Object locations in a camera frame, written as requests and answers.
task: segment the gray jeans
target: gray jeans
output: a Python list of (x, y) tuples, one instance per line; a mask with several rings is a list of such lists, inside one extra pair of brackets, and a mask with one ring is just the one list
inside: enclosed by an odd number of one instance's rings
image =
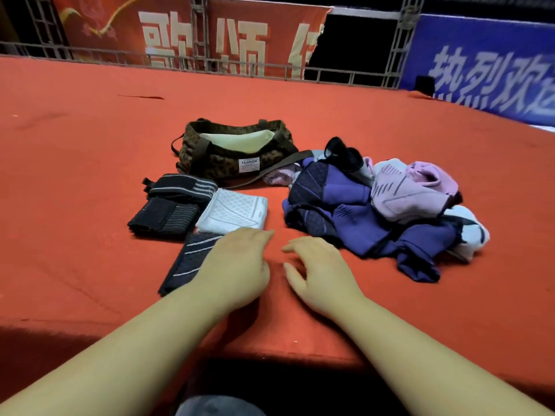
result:
[(254, 404), (227, 395), (198, 395), (185, 400), (175, 416), (266, 416)]

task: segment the blue banner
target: blue banner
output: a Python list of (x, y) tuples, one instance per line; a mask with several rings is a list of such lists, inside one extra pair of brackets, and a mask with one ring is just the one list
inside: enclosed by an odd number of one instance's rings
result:
[(555, 126), (555, 25), (423, 14), (401, 89), (418, 75), (438, 99)]

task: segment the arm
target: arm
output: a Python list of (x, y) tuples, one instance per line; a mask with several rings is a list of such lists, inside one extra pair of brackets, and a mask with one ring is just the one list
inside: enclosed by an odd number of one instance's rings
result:
[(412, 415), (553, 415), (365, 298), (339, 251), (321, 238), (294, 239), (283, 250), (296, 252), (306, 267), (304, 280), (285, 265), (293, 290), (351, 337)]
[(189, 284), (0, 405), (0, 415), (149, 414), (186, 357), (229, 312), (266, 287), (262, 260), (272, 232), (220, 239)]

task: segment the camouflage bag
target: camouflage bag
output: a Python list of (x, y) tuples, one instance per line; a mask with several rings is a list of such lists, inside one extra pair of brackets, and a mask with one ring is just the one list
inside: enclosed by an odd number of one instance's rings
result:
[[(177, 151), (173, 143), (181, 138), (183, 145)], [(186, 125), (171, 149), (179, 157), (175, 166), (182, 174), (211, 179), (220, 186), (225, 180), (247, 179), (227, 188), (250, 184), (274, 169), (312, 156), (310, 150), (299, 152), (280, 120), (234, 127), (199, 118)]]

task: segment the red tablecloth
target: red tablecloth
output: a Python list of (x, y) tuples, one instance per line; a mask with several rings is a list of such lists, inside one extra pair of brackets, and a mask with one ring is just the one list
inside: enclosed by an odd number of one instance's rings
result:
[[(170, 141), (199, 117), (282, 119), (300, 149), (340, 136), (374, 162), (446, 169), (492, 235), (471, 265), (440, 265), (429, 285), (392, 259), (343, 256), (371, 299), (503, 379), (555, 394), (552, 134), (403, 91), (33, 59), (0, 59), (0, 97), (2, 398), (158, 299), (180, 244), (136, 239), (126, 223), (145, 202), (143, 177), (175, 171)], [(288, 189), (249, 192), (268, 198), (277, 229), (270, 285), (205, 347), (361, 365), (284, 278), (280, 248), (300, 235), (283, 221)]]

